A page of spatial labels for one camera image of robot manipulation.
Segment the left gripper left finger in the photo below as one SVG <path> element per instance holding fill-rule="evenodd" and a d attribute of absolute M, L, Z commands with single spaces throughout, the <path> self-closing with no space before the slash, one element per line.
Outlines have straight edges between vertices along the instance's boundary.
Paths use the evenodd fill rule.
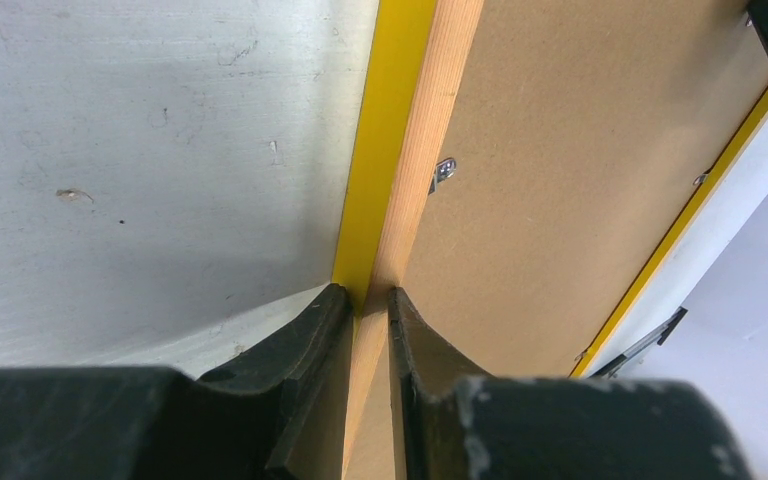
<path fill-rule="evenodd" d="M 190 378 L 160 366 L 0 368 L 0 479 L 337 479 L 352 342 L 330 284 Z"/>

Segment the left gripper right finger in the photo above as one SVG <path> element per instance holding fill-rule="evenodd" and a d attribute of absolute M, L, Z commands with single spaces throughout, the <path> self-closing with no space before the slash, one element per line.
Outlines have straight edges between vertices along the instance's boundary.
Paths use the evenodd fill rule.
<path fill-rule="evenodd" d="M 400 479 L 749 479 L 724 418 L 662 380 L 497 377 L 389 292 Z"/>

